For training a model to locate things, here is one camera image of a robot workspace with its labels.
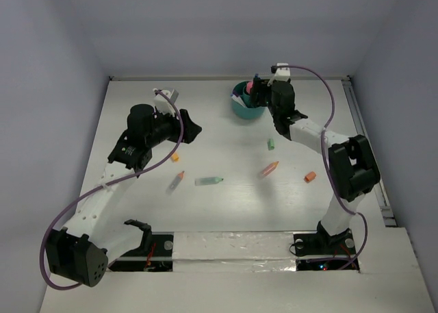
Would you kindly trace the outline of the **pink capped bottle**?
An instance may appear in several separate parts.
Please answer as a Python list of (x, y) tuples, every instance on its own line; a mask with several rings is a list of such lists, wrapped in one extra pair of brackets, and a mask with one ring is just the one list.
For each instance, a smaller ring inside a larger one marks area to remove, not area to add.
[(246, 91), (247, 91), (247, 92), (250, 92), (251, 89), (252, 89), (252, 87), (253, 87), (253, 82), (248, 82), (248, 83), (246, 84)]

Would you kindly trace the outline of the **teal round pen holder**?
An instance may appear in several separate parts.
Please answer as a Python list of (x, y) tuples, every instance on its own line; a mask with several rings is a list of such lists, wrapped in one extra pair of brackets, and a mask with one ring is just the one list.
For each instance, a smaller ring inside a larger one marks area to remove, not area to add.
[(246, 91), (246, 84), (247, 83), (248, 82), (238, 83), (233, 88), (232, 93), (231, 93), (231, 94), (239, 95), (244, 100), (247, 108), (240, 106), (239, 104), (234, 102), (232, 99), (231, 99), (231, 107), (232, 107), (232, 110), (234, 111), (236, 116), (238, 116), (242, 119), (245, 119), (245, 120), (253, 120), (253, 119), (261, 117), (266, 109), (264, 107), (253, 108), (250, 106), (250, 95)]

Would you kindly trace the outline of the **green pencil shaped case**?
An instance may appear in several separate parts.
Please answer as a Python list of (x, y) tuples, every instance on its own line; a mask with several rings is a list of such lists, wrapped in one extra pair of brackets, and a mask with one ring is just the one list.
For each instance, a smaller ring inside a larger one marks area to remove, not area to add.
[(216, 185), (222, 181), (224, 181), (224, 179), (221, 177), (201, 177), (195, 179), (194, 184), (196, 186), (207, 186), (207, 185)]

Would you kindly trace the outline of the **green eraser cap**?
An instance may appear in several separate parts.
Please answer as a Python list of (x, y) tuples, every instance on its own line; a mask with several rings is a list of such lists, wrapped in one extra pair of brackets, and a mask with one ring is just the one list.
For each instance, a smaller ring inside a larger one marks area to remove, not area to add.
[(274, 150), (275, 149), (274, 139), (273, 138), (269, 138), (268, 142), (267, 142), (267, 145), (268, 145), (268, 150), (269, 151)]

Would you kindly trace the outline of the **pink white marker pen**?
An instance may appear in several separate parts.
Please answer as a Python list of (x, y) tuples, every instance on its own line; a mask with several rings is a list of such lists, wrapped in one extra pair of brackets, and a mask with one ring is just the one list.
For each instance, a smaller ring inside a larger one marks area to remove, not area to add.
[(239, 104), (240, 106), (242, 106), (242, 107), (244, 107), (244, 108), (247, 108), (247, 106), (246, 106), (244, 100), (243, 100), (239, 95), (232, 94), (232, 95), (231, 95), (231, 98), (232, 98), (232, 100), (233, 100), (234, 102), (236, 102), (236, 103)]

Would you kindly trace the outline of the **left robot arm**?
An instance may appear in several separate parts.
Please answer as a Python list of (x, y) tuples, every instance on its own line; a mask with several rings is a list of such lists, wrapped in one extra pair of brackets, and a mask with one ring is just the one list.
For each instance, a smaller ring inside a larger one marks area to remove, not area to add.
[(58, 275), (72, 281), (71, 288), (94, 287), (119, 257), (150, 251), (149, 224), (130, 218), (110, 229), (111, 215), (142, 172), (154, 169), (147, 165), (154, 147), (166, 140), (190, 144), (201, 131), (187, 110), (161, 112), (148, 104), (131, 107), (127, 128), (109, 154), (99, 184), (72, 202), (76, 211), (60, 230), (52, 223), (44, 234), (40, 270), (48, 286), (67, 289), (49, 279)]

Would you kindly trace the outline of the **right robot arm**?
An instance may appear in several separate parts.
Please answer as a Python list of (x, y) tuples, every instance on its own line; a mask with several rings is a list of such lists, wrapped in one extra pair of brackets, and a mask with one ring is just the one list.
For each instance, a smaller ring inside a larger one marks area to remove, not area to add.
[(288, 80), (254, 77), (248, 93), (253, 106), (269, 109), (280, 135), (322, 156), (333, 197), (315, 233), (305, 235), (300, 250), (314, 247), (324, 253), (332, 252), (347, 238), (360, 202), (381, 180), (368, 139), (329, 131), (299, 112)]

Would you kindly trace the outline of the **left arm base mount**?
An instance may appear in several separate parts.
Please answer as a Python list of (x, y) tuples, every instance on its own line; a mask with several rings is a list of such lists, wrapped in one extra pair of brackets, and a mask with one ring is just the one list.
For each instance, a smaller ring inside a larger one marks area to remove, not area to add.
[(108, 269), (112, 272), (172, 272), (173, 233), (154, 233), (151, 226), (129, 219), (125, 225), (137, 227), (142, 231), (140, 245), (124, 253), (112, 262)]

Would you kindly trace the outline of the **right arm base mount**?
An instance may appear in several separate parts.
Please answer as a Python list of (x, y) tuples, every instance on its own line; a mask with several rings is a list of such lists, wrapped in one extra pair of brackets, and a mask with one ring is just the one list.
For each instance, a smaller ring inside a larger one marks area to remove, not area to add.
[(330, 235), (319, 222), (313, 232), (293, 235), (289, 252), (298, 258), (299, 271), (359, 271), (359, 261), (349, 227), (340, 234)]

